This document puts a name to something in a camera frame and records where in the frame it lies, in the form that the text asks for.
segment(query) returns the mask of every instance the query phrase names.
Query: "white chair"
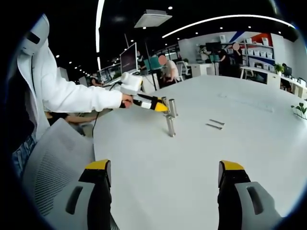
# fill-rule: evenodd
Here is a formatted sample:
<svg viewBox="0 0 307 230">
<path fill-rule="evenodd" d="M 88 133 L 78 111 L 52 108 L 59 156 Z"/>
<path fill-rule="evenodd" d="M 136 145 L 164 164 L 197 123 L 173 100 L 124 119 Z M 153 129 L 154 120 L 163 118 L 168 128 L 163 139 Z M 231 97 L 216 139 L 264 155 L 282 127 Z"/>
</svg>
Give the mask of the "white chair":
<svg viewBox="0 0 307 230">
<path fill-rule="evenodd" d="M 176 66 L 177 66 L 178 74 L 179 74 L 179 76 L 175 78 L 175 82 L 177 83 L 179 81 L 183 81 L 183 77 L 182 77 L 182 67 L 183 67 L 183 64 L 182 63 L 177 63 Z"/>
<path fill-rule="evenodd" d="M 190 76 L 191 74 L 189 73 L 189 68 L 188 68 L 188 65 L 185 61 L 179 61 L 177 62 L 177 64 L 183 64 L 183 72 L 184 72 L 184 75 L 185 76 Z"/>
</svg>

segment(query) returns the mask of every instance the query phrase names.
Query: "hand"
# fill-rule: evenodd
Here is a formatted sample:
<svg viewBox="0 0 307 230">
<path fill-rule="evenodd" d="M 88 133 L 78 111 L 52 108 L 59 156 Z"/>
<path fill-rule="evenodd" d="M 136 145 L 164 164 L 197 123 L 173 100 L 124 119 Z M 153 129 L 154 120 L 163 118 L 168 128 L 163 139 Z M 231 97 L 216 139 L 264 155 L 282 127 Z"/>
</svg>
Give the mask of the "hand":
<svg viewBox="0 0 307 230">
<path fill-rule="evenodd" d="M 123 94 L 121 99 L 126 108 L 129 108 L 132 105 L 133 98 L 130 95 Z"/>
</svg>

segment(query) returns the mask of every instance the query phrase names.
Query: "computer monitor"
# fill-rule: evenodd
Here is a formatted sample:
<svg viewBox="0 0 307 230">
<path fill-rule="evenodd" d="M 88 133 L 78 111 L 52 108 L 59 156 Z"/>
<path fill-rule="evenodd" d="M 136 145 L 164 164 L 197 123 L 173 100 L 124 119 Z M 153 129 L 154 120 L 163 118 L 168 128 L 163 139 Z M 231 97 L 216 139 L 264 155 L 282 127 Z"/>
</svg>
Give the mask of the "computer monitor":
<svg viewBox="0 0 307 230">
<path fill-rule="evenodd" d="M 284 76 L 287 76 L 287 77 L 292 76 L 292 68 L 291 67 L 284 66 L 283 68 L 284 68 L 283 69 Z"/>
<path fill-rule="evenodd" d="M 136 43 L 120 55 L 120 70 L 121 73 L 134 73 L 138 70 Z"/>
</svg>

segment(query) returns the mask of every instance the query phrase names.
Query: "black ceiling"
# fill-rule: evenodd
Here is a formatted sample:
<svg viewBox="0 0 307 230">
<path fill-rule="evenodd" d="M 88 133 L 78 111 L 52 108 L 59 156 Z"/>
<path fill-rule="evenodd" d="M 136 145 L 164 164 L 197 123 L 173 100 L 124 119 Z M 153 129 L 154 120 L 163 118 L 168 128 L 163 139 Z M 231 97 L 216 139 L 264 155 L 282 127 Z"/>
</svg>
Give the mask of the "black ceiling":
<svg viewBox="0 0 307 230">
<path fill-rule="evenodd" d="M 282 23 L 256 18 L 233 18 L 202 23 L 179 31 L 169 37 L 162 36 L 182 26 L 207 18 L 231 14 L 257 14 L 278 18 L 292 23 L 293 15 L 278 12 L 272 0 L 105 0 L 102 13 L 100 32 L 100 53 L 95 48 L 95 21 L 98 0 L 69 1 L 58 10 L 47 12 L 50 22 L 49 46 L 54 55 L 60 55 L 58 65 L 68 70 L 71 79 L 77 79 L 82 73 L 74 67 L 92 73 L 98 70 L 97 56 L 101 66 L 111 64 L 127 47 L 124 34 L 129 45 L 133 39 L 138 48 L 144 52 L 144 42 L 149 50 L 159 50 L 165 43 L 177 43 L 177 38 L 184 39 L 199 35 L 227 31 L 255 31 L 278 33 L 294 41 L 295 31 Z M 164 10 L 173 17 L 159 27 L 143 30 L 134 29 L 134 25 L 146 9 Z"/>
</svg>

